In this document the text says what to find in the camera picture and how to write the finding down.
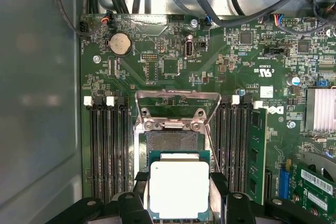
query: screw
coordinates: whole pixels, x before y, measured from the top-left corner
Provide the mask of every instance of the screw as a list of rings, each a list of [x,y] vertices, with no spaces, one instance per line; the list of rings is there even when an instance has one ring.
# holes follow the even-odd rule
[[[195,130],[195,131],[198,131],[201,128],[198,123],[194,123],[191,126],[192,126],[192,129]]]
[[[88,205],[88,206],[93,206],[93,205],[95,205],[95,204],[96,204],[95,201],[89,201],[89,202],[87,202],[87,205]]]
[[[198,21],[197,21],[197,19],[190,20],[190,26],[192,28],[197,28],[198,27]]]
[[[296,194],[293,195],[294,202],[298,202],[300,200],[300,197]]]
[[[319,212],[317,211],[317,209],[315,207],[310,208],[310,212],[315,216],[319,215]]]
[[[194,38],[194,36],[192,34],[189,34],[186,39],[187,40],[192,40],[193,38]]]
[[[242,199],[242,195],[241,194],[233,194],[233,197],[235,197],[236,199]]]
[[[282,201],[281,200],[279,200],[279,199],[274,199],[274,200],[272,200],[272,202],[275,204],[275,205],[282,205]]]
[[[150,131],[153,129],[153,124],[151,122],[145,122],[145,129]]]
[[[95,55],[95,56],[93,57],[93,61],[94,61],[94,63],[96,63],[96,64],[100,63],[100,61],[101,61],[100,56],[99,56],[99,55]]]
[[[287,128],[294,129],[296,126],[296,123],[294,121],[288,121]]]

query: capacitor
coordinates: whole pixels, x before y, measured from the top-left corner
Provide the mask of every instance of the capacitor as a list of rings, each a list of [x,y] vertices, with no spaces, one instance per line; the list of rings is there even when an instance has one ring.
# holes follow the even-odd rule
[[[242,96],[246,95],[246,91],[245,91],[245,89],[237,89],[236,94],[242,97]]]
[[[334,31],[331,30],[331,29],[328,29],[326,32],[325,32],[325,35],[329,38],[331,38],[333,35],[334,35]]]
[[[289,86],[298,86],[298,85],[300,85],[300,82],[301,82],[301,80],[297,76],[291,76],[287,79],[287,84]]]

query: memory chip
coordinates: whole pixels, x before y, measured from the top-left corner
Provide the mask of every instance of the memory chip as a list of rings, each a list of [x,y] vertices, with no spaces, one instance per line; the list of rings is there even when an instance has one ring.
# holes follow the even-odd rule
[[[310,41],[309,40],[299,40],[298,41],[298,53],[307,54],[309,53]]]
[[[252,32],[242,31],[240,33],[240,44],[241,45],[252,45]]]

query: heatsink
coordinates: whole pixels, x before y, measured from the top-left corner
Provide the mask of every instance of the heatsink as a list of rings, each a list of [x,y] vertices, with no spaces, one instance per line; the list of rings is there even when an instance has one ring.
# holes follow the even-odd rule
[[[334,132],[336,130],[336,89],[307,91],[306,131]]]

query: integrated circuit chip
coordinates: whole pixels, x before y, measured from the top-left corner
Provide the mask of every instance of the integrated circuit chip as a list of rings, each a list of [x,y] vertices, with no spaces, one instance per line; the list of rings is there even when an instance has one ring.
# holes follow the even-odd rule
[[[252,32],[242,31],[240,33],[240,44],[241,45],[252,45]]]
[[[163,74],[177,74],[177,60],[167,60],[163,62]]]
[[[309,40],[299,40],[298,41],[298,53],[307,54],[309,53],[310,41]]]
[[[225,73],[226,72],[226,65],[219,65],[219,72]]]

